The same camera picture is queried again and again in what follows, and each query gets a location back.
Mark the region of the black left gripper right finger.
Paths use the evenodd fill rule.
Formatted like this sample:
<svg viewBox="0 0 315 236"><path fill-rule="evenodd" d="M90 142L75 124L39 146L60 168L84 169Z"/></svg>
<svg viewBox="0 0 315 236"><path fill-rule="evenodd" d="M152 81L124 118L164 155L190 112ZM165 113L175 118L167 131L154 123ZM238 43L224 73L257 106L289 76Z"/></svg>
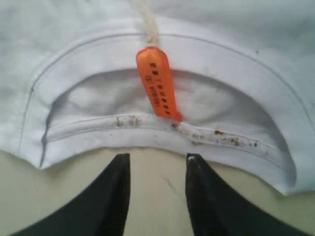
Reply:
<svg viewBox="0 0 315 236"><path fill-rule="evenodd" d="M186 201L195 236L304 236L229 186L196 153L187 154Z"/></svg>

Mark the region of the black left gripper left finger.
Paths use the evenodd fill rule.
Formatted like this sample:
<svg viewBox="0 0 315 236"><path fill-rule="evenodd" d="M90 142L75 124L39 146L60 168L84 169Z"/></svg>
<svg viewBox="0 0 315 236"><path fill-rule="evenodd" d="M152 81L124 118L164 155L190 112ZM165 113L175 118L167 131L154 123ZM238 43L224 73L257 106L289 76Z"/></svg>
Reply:
<svg viewBox="0 0 315 236"><path fill-rule="evenodd" d="M78 196L17 236L122 236L130 200L130 155L117 154Z"/></svg>

